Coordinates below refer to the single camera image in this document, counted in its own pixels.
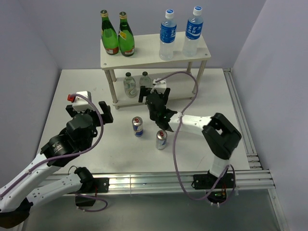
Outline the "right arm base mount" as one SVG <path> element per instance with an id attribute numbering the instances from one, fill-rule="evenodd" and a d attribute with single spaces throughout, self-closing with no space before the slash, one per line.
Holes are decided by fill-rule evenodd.
<path id="1" fill-rule="evenodd" d="M 191 186 L 195 190 L 209 190 L 214 186 L 217 178 L 210 173 L 195 174 Z M 214 190 L 209 194 L 207 200 L 214 205 L 221 205 L 234 195 L 236 188 L 235 174 L 225 173 L 223 177 L 217 182 Z"/>

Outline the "red bull can front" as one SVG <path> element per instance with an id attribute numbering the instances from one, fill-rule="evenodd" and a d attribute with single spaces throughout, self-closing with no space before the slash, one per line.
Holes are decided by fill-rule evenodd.
<path id="1" fill-rule="evenodd" d="M 156 134 L 156 148 L 158 150 L 163 150 L 167 146 L 167 132 L 164 130 L 159 130 Z"/>

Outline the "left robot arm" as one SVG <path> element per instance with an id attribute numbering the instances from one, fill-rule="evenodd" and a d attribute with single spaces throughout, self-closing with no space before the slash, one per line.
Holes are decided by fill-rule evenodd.
<path id="1" fill-rule="evenodd" d="M 31 163 L 13 180 L 0 190 L 0 226 L 10 229 L 24 222 L 32 210 L 67 193 L 82 196 L 97 191 L 97 181 L 86 167 L 77 167 L 74 172 L 58 181 L 40 187 L 46 178 L 65 167 L 70 161 L 86 153 L 97 145 L 94 138 L 100 139 L 105 124 L 112 123 L 110 106 L 99 102 L 103 113 L 92 103 L 89 108 L 75 110 L 66 107 L 71 116 L 59 134 L 41 148 Z"/>

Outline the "small pocari sweat bottle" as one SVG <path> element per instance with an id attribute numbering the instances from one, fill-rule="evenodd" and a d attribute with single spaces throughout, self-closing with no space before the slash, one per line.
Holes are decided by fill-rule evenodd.
<path id="1" fill-rule="evenodd" d="M 174 19 L 174 10 L 167 9 L 165 18 L 160 26 L 160 50 L 159 57 L 164 61 L 171 60 L 174 54 L 174 41 L 176 38 L 177 23 Z"/>

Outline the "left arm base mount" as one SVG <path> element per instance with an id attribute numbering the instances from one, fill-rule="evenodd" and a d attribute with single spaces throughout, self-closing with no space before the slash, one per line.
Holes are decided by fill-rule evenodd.
<path id="1" fill-rule="evenodd" d="M 94 178 L 90 183 L 83 185 L 81 189 L 77 192 L 79 194 L 84 194 L 91 198 L 86 198 L 84 196 L 75 195 L 75 205 L 77 208 L 89 209 L 94 206 L 98 194 L 107 193 L 109 190 L 109 178 Z"/>

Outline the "large pocari sweat bottle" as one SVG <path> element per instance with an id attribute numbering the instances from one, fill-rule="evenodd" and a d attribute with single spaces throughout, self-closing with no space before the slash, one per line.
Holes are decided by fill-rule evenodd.
<path id="1" fill-rule="evenodd" d="M 185 30 L 185 40 L 182 48 L 182 53 L 186 57 L 193 57 L 197 54 L 197 45 L 202 33 L 204 22 L 202 18 L 202 10 L 203 8 L 201 6 L 195 6 L 192 16 L 188 18 Z"/>

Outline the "clear chang bottle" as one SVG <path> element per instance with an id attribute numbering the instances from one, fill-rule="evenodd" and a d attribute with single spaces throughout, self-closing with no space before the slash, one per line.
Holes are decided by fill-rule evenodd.
<path id="1" fill-rule="evenodd" d="M 139 86 L 144 86 L 146 88 L 151 88 L 153 85 L 152 79 L 149 77 L 148 72 L 143 71 L 142 76 L 139 80 Z"/>
<path id="2" fill-rule="evenodd" d="M 130 72 L 126 72 L 123 83 L 125 94 L 129 98 L 134 98 L 137 95 L 136 81 Z"/>

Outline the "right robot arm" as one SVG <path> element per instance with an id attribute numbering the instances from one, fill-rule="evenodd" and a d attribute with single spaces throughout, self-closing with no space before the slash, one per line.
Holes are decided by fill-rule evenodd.
<path id="1" fill-rule="evenodd" d="M 185 115 L 166 107 L 170 88 L 163 93 L 155 88 L 142 86 L 138 102 L 145 103 L 149 109 L 150 119 L 164 131 L 183 131 L 201 135 L 205 138 L 214 154 L 214 161 L 207 173 L 208 182 L 212 187 L 220 187 L 225 181 L 226 166 L 231 155 L 238 146 L 242 135 L 238 129 L 222 114 L 213 116 Z"/>

